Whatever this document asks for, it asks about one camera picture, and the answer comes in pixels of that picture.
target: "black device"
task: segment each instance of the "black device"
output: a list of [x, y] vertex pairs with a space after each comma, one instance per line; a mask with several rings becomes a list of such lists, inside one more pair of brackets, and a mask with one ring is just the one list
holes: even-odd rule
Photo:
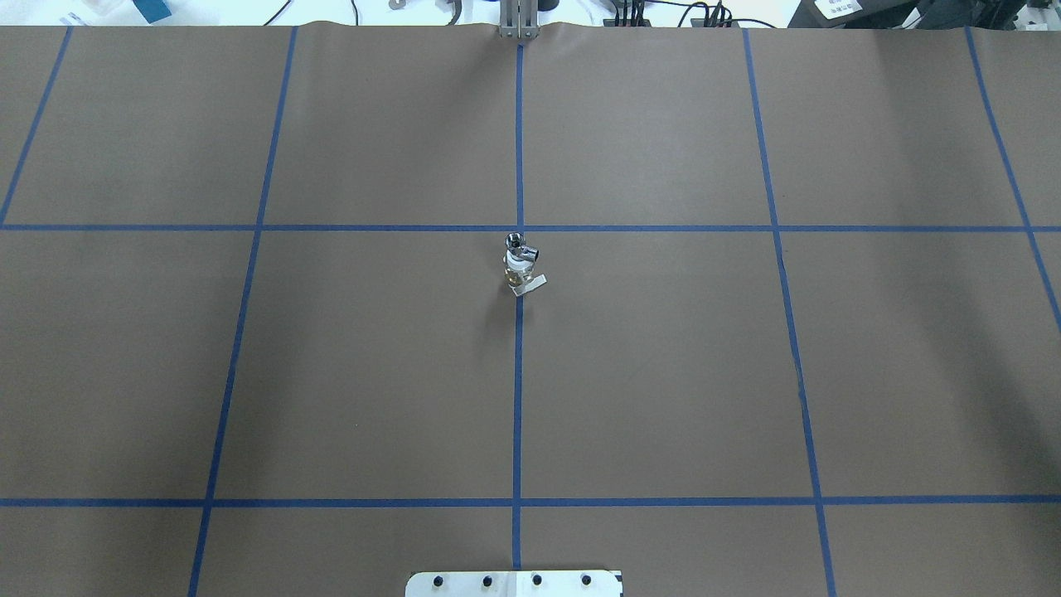
[[906, 29], [1012, 29], [1025, 0], [859, 0], [863, 10], [827, 19], [814, 0], [800, 0], [789, 28], [893, 29], [914, 8], [921, 15]]

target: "metal bracket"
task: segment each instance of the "metal bracket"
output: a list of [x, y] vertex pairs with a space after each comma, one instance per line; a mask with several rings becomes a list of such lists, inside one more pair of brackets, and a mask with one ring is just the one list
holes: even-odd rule
[[501, 0], [498, 33], [519, 40], [538, 37], [538, 0]]
[[419, 573], [405, 597], [623, 597], [619, 570]]

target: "table surface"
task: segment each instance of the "table surface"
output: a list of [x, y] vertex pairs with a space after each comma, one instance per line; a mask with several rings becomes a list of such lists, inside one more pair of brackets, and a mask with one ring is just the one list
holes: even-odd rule
[[5, 593], [1056, 597], [1059, 49], [3, 30]]

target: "white surface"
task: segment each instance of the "white surface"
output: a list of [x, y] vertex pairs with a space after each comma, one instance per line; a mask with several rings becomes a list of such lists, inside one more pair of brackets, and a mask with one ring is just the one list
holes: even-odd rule
[[[615, 578], [621, 572], [609, 570], [529, 570], [482, 573], [419, 573], [405, 583], [405, 597], [620, 597], [623, 583]], [[535, 585], [535, 575], [541, 584]], [[592, 581], [582, 584], [582, 575]], [[442, 585], [435, 586], [435, 577]], [[489, 576], [490, 586], [483, 586]]]
[[1016, 29], [1023, 31], [1061, 31], [1061, 7], [1059, 7], [1058, 2], [1050, 3], [1048, 8], [1025, 6], [1016, 14]]
[[862, 10], [862, 5], [855, 0], [814, 0], [814, 5], [830, 20], [846, 17]]
[[[167, 24], [263, 24], [283, 5], [283, 0], [168, 0], [173, 16], [155, 25]], [[785, 27], [792, 19], [799, 0], [727, 0], [726, 6], [733, 11], [734, 18], [753, 18]], [[361, 24], [446, 24], [450, 20], [452, 6], [446, 0], [407, 0], [404, 8], [392, 11], [386, 0], [358, 0]], [[645, 18], [653, 27], [674, 27], [684, 12], [682, 6], [646, 4]], [[702, 12], [694, 8], [691, 16]], [[92, 25], [146, 25], [143, 17], [132, 0], [122, 0], [106, 15], [97, 15], [82, 0], [0, 0], [0, 24], [64, 24], [60, 19], [71, 20], [68, 13]], [[560, 0], [555, 10], [539, 13], [538, 22], [564, 21], [578, 24], [601, 25], [614, 14], [614, 6], [608, 0]], [[498, 2], [487, 0], [464, 0], [459, 23], [497, 23], [500, 10]], [[293, 0], [274, 24], [303, 24], [315, 20], [327, 20], [353, 24], [353, 10], [349, 0]], [[761, 27], [742, 23], [742, 27]]]

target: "blue tape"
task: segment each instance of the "blue tape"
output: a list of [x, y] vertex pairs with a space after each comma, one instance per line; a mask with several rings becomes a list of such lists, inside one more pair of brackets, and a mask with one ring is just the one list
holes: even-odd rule
[[166, 5], [166, 0], [133, 0], [133, 4], [147, 22], [160, 21], [173, 15], [170, 7]]
[[811, 489], [814, 491], [815, 515], [818, 519], [818, 539], [821, 543], [821, 561], [825, 572], [825, 591], [829, 597], [836, 597], [836, 580], [833, 575], [833, 555], [829, 546], [829, 527], [825, 524], [825, 508], [821, 502], [821, 481], [818, 477], [818, 457], [814, 447], [814, 432], [811, 427], [811, 408], [806, 401], [806, 383], [803, 380], [803, 359], [800, 356], [799, 338], [796, 335], [796, 319], [793, 315], [792, 293], [788, 289], [788, 271], [785, 268], [784, 247], [781, 244], [781, 227], [778, 206], [773, 196], [773, 177], [770, 175], [770, 159], [766, 151], [766, 130], [763, 126], [763, 111], [759, 102], [759, 86], [755, 83], [755, 60], [751, 53], [751, 38], [748, 30], [743, 30], [744, 54], [748, 66], [748, 85], [751, 87], [751, 107], [755, 117], [755, 134], [759, 136], [759, 157], [763, 166], [763, 181], [766, 185], [766, 204], [773, 226], [773, 251], [778, 260], [778, 276], [781, 281], [781, 298], [785, 308], [788, 327], [788, 346], [796, 367], [796, 383], [799, 391], [800, 410], [803, 417], [803, 441], [806, 444], [806, 460], [810, 466]]
[[280, 141], [280, 127], [283, 124], [283, 107], [288, 98], [288, 84], [291, 81], [291, 65], [295, 56], [295, 41], [298, 38], [298, 28], [292, 28], [291, 40], [288, 42], [288, 59], [283, 67], [283, 80], [280, 82], [280, 98], [276, 106], [276, 120], [273, 123], [273, 140], [269, 142], [268, 159], [265, 162], [265, 176], [262, 180], [262, 194], [258, 204], [258, 221], [255, 224], [255, 236], [250, 242], [250, 257], [247, 259], [247, 273], [243, 281], [243, 295], [240, 298], [240, 313], [236, 320], [236, 335], [232, 339], [232, 355], [228, 363], [228, 377], [225, 382], [225, 393], [221, 403], [221, 416], [218, 421], [218, 434], [213, 443], [213, 457], [210, 460], [210, 474], [207, 477], [206, 496], [203, 504], [203, 515], [199, 521], [198, 540], [195, 543], [195, 558], [192, 560], [191, 579], [188, 582], [188, 597], [195, 597], [198, 591], [199, 573], [203, 569], [203, 557], [206, 552], [207, 535], [210, 531], [210, 515], [213, 511], [214, 495], [218, 488], [218, 473], [221, 469], [221, 454], [225, 445], [225, 432], [228, 427], [228, 414], [232, 404], [232, 390], [236, 387], [236, 372], [240, 361], [240, 349], [243, 344], [243, 329], [247, 320], [247, 304], [250, 301], [250, 287], [255, 279], [255, 267], [258, 263], [258, 248], [261, 244], [262, 226], [265, 222], [265, 208], [268, 204], [269, 181], [273, 178], [273, 165], [276, 163], [276, 147]]
[[991, 134], [994, 135], [995, 144], [998, 146], [998, 155], [1002, 157], [1002, 164], [1006, 169], [1006, 177], [1009, 179], [1009, 186], [1013, 191], [1013, 200], [1016, 201], [1016, 209], [1020, 211], [1021, 220], [1024, 222], [1024, 227], [1028, 232], [1028, 245], [1031, 247], [1031, 253], [1036, 258], [1039, 276], [1043, 280], [1046, 300], [1049, 302], [1050, 311], [1054, 313], [1054, 323], [1057, 326], [1058, 331], [1061, 332], [1061, 308], [1058, 305], [1058, 298], [1054, 293], [1054, 284], [1050, 282], [1050, 276], [1046, 271], [1046, 263], [1043, 261], [1043, 254], [1039, 250], [1039, 241], [1036, 240], [1036, 232], [1031, 227], [1031, 217], [1028, 215], [1028, 209], [1024, 204], [1021, 187], [1016, 183], [1016, 174], [1013, 173], [1013, 164], [1009, 160], [1006, 143], [1002, 139], [1002, 131], [998, 129], [998, 121], [995, 119], [994, 108], [991, 107], [991, 98], [988, 95], [988, 87], [984, 82], [984, 71], [980, 70], [980, 58], [976, 53], [976, 42], [973, 40], [973, 30], [969, 27], [966, 27], [966, 42], [969, 45], [969, 57], [973, 62], [973, 73], [976, 75], [976, 85], [980, 88], [980, 99], [984, 101], [984, 110], [988, 116], [988, 124], [991, 125]]
[[59, 45], [59, 52], [55, 55], [55, 64], [52, 65], [52, 72], [48, 75], [48, 83], [45, 85], [45, 92], [40, 95], [37, 104], [37, 111], [33, 115], [33, 122], [30, 123], [30, 131], [22, 143], [22, 152], [18, 154], [18, 161], [15, 163], [15, 171], [11, 175], [11, 183], [7, 186], [7, 194], [4, 195], [3, 204], [0, 204], [0, 225], [7, 217], [7, 210], [11, 208], [11, 200], [15, 197], [15, 189], [18, 188], [18, 178], [22, 175], [22, 168], [25, 165], [25, 158], [30, 155], [30, 146], [37, 136], [37, 126], [40, 125], [40, 117], [45, 115], [45, 106], [48, 105], [48, 98], [52, 94], [52, 87], [59, 75], [59, 67], [63, 66], [63, 56], [70, 46], [70, 36], [73, 35], [73, 28], [68, 27], [66, 35], [63, 36], [63, 43]]
[[[524, 231], [523, 220], [523, 45], [516, 47], [516, 229]], [[512, 381], [512, 569], [522, 562], [523, 498], [523, 297], [516, 300], [516, 351]]]
[[[254, 231], [257, 224], [0, 224], [12, 231]], [[508, 232], [508, 224], [262, 224], [262, 231]], [[850, 224], [529, 224], [528, 232], [901, 232], [1039, 233], [1061, 226], [893, 226]]]
[[[202, 508], [205, 499], [109, 497], [0, 497], [0, 508]], [[920, 506], [947, 504], [1061, 504], [1061, 494], [973, 495], [837, 495], [814, 497], [526, 497], [524, 508], [746, 508], [785, 506]], [[403, 509], [509, 508], [504, 497], [440, 497], [406, 499], [349, 498], [216, 498], [212, 508], [226, 509]]]

